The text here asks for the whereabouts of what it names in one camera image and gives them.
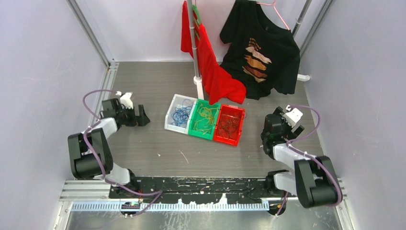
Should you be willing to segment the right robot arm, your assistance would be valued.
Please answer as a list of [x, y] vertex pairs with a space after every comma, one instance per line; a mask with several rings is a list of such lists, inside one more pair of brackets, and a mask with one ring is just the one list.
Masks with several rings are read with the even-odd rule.
[[304, 127], [299, 106], [277, 107], [265, 116], [260, 135], [264, 153], [289, 167], [288, 170], [268, 172], [266, 192], [273, 197], [283, 194], [282, 205], [288, 195], [296, 196], [304, 208], [337, 206], [344, 194], [338, 182], [332, 161], [327, 156], [315, 156], [293, 146], [302, 140]]

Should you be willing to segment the metal clothes stand pole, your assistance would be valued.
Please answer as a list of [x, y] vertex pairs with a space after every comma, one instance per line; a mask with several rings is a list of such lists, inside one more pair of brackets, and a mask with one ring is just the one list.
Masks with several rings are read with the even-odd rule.
[[192, 0], [186, 0], [187, 2], [187, 9], [188, 9], [188, 17], [189, 17], [189, 28], [190, 28], [190, 36], [191, 36], [191, 43], [192, 43], [192, 53], [193, 53], [193, 64], [194, 64], [194, 73], [195, 76], [193, 78], [194, 84], [196, 85], [198, 99], [204, 100], [204, 90], [202, 84], [202, 78], [200, 75], [199, 65], [198, 65], [198, 57], [197, 57], [197, 47], [196, 47], [196, 37], [195, 37], [195, 26], [194, 26], [194, 16], [192, 10]]

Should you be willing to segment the green plastic bin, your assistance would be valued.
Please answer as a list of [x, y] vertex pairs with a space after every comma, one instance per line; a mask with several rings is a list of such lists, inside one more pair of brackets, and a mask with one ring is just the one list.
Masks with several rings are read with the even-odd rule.
[[209, 104], [206, 100], [198, 99], [191, 117], [188, 135], [213, 140], [220, 107], [220, 103]]

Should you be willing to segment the red t-shirt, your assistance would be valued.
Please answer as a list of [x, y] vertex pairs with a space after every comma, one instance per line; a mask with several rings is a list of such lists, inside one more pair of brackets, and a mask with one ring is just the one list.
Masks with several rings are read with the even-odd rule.
[[217, 63], [204, 25], [201, 22], [195, 22], [194, 26], [197, 61], [202, 76], [203, 89], [209, 95], [209, 103], [214, 104], [221, 98], [227, 98], [242, 104], [246, 97], [246, 87], [240, 81], [233, 79]]

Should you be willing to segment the pink clothes hanger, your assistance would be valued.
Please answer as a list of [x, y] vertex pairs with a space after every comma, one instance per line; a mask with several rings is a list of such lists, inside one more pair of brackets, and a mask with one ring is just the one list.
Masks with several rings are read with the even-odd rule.
[[275, 13], [277, 14], [277, 16], [279, 17], [279, 19], [281, 20], [281, 22], [283, 23], [284, 27], [290, 31], [290, 27], [288, 26], [288, 24], [286, 23], [286, 21], [283, 19], [282, 15], [279, 13], [278, 9], [277, 9], [277, 0], [273, 0], [272, 3], [264, 3], [264, 2], [257, 2], [258, 5], [264, 5], [264, 6], [269, 6], [269, 7], [273, 7]]

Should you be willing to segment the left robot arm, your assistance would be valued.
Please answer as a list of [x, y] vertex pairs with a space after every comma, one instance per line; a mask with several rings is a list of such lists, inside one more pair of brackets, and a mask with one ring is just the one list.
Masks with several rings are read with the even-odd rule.
[[144, 106], [134, 109], [130, 99], [102, 102], [100, 119], [84, 131], [68, 136], [70, 167], [76, 179], [102, 180], [128, 198], [138, 195], [140, 186], [134, 173], [113, 161], [108, 138], [121, 127], [143, 127], [150, 123]]

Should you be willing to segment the white plastic bin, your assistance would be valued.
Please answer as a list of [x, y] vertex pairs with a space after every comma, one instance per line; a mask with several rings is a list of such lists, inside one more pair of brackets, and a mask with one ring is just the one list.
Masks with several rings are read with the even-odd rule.
[[187, 135], [197, 101], [197, 98], [174, 94], [165, 116], [164, 128]]

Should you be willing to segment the red plastic bin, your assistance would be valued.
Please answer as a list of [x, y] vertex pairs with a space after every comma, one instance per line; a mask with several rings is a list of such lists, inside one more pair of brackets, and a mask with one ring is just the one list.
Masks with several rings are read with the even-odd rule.
[[241, 137], [245, 109], [233, 105], [221, 104], [214, 130], [213, 140], [237, 146]]

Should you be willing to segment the green clothes hanger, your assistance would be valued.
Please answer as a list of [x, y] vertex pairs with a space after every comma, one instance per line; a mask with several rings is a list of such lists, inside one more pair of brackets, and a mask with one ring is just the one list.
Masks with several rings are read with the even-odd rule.
[[192, 12], [193, 12], [194, 34], [195, 37], [199, 40], [200, 39], [199, 28], [202, 22], [196, 5], [192, 5]]

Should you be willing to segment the black printed t-shirt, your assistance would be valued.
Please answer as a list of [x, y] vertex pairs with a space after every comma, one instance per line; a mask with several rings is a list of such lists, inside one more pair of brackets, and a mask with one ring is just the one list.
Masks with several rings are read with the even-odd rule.
[[244, 84], [246, 98], [295, 93], [300, 49], [292, 32], [274, 24], [257, 2], [236, 0], [219, 37], [229, 44], [220, 66]]

